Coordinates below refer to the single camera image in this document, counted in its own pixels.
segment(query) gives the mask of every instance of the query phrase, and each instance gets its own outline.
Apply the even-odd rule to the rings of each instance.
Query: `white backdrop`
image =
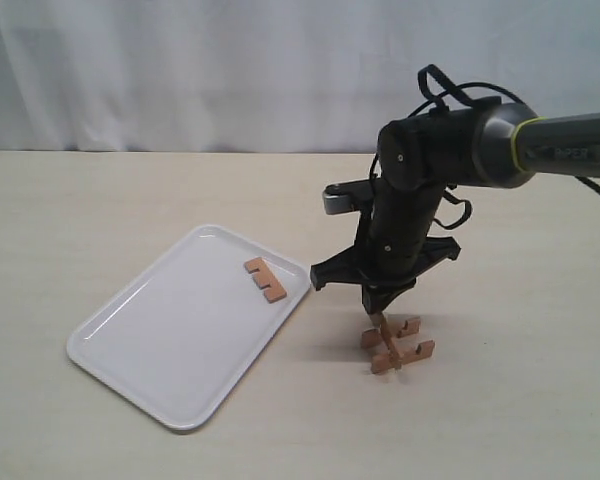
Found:
[[[428,63],[600,110],[600,0],[0,0],[0,149],[370,151]]]

